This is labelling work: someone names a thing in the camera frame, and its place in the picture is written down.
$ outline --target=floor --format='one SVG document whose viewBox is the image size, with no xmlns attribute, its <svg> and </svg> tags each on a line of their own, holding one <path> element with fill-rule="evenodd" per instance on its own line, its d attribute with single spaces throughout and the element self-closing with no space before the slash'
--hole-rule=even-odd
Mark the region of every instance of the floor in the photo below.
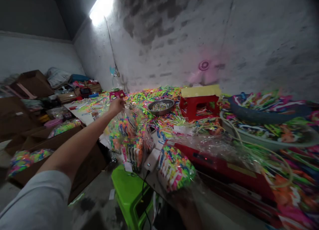
<svg viewBox="0 0 319 230">
<path fill-rule="evenodd" d="M 128 229 L 117 201 L 109 200 L 110 191 L 113 189 L 112 170 L 109 165 L 84 189 L 82 198 L 69 207 L 74 230 Z M 0 169 L 0 211 L 20 191 L 5 181 L 6 172 L 7 170 Z"/>
</svg>

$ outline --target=paper label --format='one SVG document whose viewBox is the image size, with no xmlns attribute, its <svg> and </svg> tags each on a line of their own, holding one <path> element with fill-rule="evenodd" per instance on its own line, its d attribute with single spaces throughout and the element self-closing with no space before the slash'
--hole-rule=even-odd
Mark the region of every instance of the paper label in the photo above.
<svg viewBox="0 0 319 230">
<path fill-rule="evenodd" d="M 257 178 L 256 174 L 253 171 L 250 171 L 250 170 L 247 170 L 247 169 L 243 169 L 241 167 L 238 167 L 238 166 L 230 164 L 230 163 L 227 163 L 227 167 L 232 169 L 232 170 L 235 170 L 235 171 L 241 172 L 243 174 L 246 174 L 246 175 L 248 175 L 250 177 Z"/>
<path fill-rule="evenodd" d="M 167 144 L 168 144 L 168 145 L 172 145 L 172 146 L 174 146 L 174 145 L 175 145 L 175 143 L 174 143 L 174 142 L 172 142 L 172 141 L 170 141 L 170 140 L 167 140 Z"/>
<path fill-rule="evenodd" d="M 129 163 L 129 162 L 124 162 L 124 167 L 125 167 L 125 171 L 127 172 L 133 172 L 133 169 L 132 169 L 132 164 Z"/>
<path fill-rule="evenodd" d="M 114 199 L 114 195 L 115 195 L 115 189 L 111 189 L 109 200 L 113 200 Z"/>
<path fill-rule="evenodd" d="M 188 127 L 184 127 L 184 126 L 176 126 L 174 125 L 174 131 L 181 133 L 181 134 L 187 134 L 187 135 L 193 135 L 194 134 L 194 130 L 193 128 L 188 128 Z"/>
</svg>

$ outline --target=small red stool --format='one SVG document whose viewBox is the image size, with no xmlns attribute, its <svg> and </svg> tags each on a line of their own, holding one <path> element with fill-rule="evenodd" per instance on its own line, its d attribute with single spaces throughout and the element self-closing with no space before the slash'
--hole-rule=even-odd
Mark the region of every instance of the small red stool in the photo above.
<svg viewBox="0 0 319 230">
<path fill-rule="evenodd" d="M 181 97 L 179 102 L 179 108 L 180 108 L 180 111 L 182 112 L 182 115 L 188 118 L 188 122 L 191 122 L 193 120 L 218 117 L 219 116 L 219 107 L 217 106 L 218 99 L 219 97 L 216 95 L 188 97 L 188 98 Z M 215 102 L 214 109 L 210 106 L 209 102 Z M 206 108 L 210 110 L 213 114 L 197 116 L 196 108 L 198 104 L 206 104 Z"/>
<path fill-rule="evenodd" d="M 111 98 L 112 96 L 115 96 L 115 97 L 117 96 L 117 97 L 123 99 L 126 95 L 125 95 L 123 90 L 119 90 L 119 91 L 110 92 L 110 100 L 112 99 Z"/>
</svg>

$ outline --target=black wire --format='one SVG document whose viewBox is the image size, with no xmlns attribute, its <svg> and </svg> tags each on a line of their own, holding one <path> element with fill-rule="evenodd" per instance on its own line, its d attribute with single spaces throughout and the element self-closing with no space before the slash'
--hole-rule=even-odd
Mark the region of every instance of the black wire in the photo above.
<svg viewBox="0 0 319 230">
<path fill-rule="evenodd" d="M 143 201 L 144 201 L 144 183 L 145 183 L 146 177 L 149 175 L 149 173 L 150 173 L 150 171 L 147 170 L 146 176 L 145 176 L 145 178 L 144 178 L 144 180 L 143 180 L 143 186 L 142 186 L 142 200 L 143 200 Z M 147 214 L 147 212 L 146 212 L 146 209 L 144 210 L 144 212 L 145 212 L 145 214 L 146 214 L 146 216 L 147 216 L 147 219 L 148 219 L 148 221 L 149 221 L 149 223 L 150 223 L 150 229 L 152 230 L 152 224 L 151 224 L 151 221 L 150 221 L 150 219 L 149 219 L 149 216 L 148 216 L 148 214 Z"/>
<path fill-rule="evenodd" d="M 109 34 L 109 39 L 110 39 L 110 46 L 111 46 L 111 50 L 112 50 L 112 55 L 113 55 L 113 60 L 114 60 L 114 64 L 115 64 L 115 69 L 116 69 L 116 72 L 118 72 L 118 68 L 117 68 L 117 65 L 116 65 L 116 61 L 115 61 L 115 57 L 114 57 L 114 51 L 113 51 L 113 46 L 112 46 L 112 41 L 111 41 L 111 35 L 110 35 L 110 29 L 109 29 L 109 24 L 107 22 L 107 19 L 106 17 L 104 17 L 105 21 L 106 21 L 106 27 L 107 27 L 107 32 Z"/>
</svg>

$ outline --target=power cord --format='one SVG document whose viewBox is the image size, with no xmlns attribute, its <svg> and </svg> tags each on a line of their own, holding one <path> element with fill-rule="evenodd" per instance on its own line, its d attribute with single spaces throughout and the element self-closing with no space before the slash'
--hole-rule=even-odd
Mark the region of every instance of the power cord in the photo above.
<svg viewBox="0 0 319 230">
<path fill-rule="evenodd" d="M 145 180 L 146 180 L 146 178 L 147 178 L 147 176 L 148 176 L 149 174 L 150 174 L 150 171 L 147 170 L 146 176 L 145 176 L 145 178 L 144 178 L 144 180 L 143 180 L 143 186 L 142 186 L 142 200 L 143 200 L 143 201 L 144 201 L 144 183 L 145 183 Z M 148 219 L 148 221 L 149 221 L 149 223 L 150 223 L 150 229 L 152 230 L 152 224 L 151 224 L 151 221 L 150 221 L 150 218 L 149 218 L 149 216 L 148 216 L 148 214 L 147 214 L 146 209 L 144 210 L 144 212 L 145 212 L 146 217 L 147 217 L 147 219 Z"/>
</svg>

